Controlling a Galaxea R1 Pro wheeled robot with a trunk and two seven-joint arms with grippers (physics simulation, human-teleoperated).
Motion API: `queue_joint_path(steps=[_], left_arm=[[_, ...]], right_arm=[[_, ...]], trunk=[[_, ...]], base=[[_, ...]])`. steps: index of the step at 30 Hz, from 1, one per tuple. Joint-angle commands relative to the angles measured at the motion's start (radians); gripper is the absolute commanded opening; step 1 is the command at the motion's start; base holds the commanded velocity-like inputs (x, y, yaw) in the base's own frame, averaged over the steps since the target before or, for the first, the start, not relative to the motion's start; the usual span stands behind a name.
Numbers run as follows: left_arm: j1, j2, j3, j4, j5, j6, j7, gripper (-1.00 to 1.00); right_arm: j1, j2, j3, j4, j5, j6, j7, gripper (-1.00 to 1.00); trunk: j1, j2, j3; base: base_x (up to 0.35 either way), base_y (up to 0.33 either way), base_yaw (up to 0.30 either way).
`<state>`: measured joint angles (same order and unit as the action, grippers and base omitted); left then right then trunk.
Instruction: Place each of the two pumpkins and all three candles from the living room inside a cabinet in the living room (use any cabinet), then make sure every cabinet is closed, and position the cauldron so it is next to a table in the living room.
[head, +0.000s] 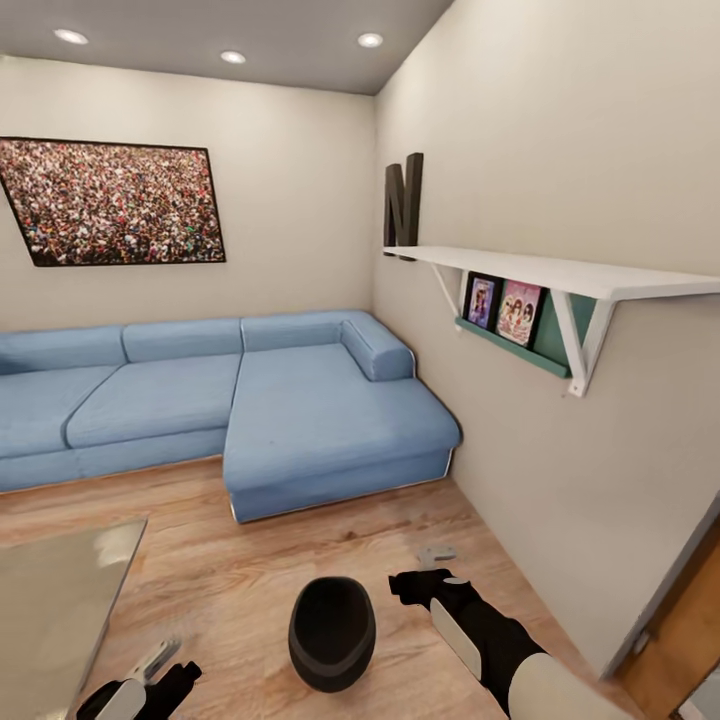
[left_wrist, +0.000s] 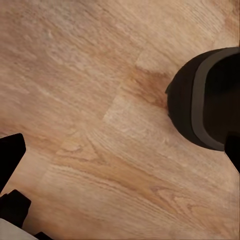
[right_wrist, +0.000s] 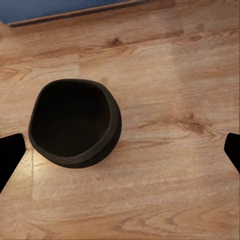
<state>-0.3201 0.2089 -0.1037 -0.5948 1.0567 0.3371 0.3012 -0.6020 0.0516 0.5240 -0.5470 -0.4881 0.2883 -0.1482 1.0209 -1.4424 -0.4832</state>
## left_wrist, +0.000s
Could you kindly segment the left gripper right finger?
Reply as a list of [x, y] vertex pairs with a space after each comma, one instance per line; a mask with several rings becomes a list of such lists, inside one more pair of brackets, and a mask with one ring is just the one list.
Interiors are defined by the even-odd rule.
[[227, 135], [224, 151], [230, 158], [233, 165], [240, 173], [240, 135], [235, 133], [229, 133]]

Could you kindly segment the cauldron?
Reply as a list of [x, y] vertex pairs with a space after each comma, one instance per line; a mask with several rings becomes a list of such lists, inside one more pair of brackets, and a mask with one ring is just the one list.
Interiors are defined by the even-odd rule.
[[228, 134], [240, 135], [240, 46], [192, 58], [165, 93], [177, 131], [199, 147], [224, 152]]

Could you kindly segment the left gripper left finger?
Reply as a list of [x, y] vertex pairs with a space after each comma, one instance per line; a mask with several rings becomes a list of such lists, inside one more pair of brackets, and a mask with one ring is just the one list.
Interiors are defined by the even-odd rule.
[[0, 193], [26, 152], [21, 133], [0, 138]]

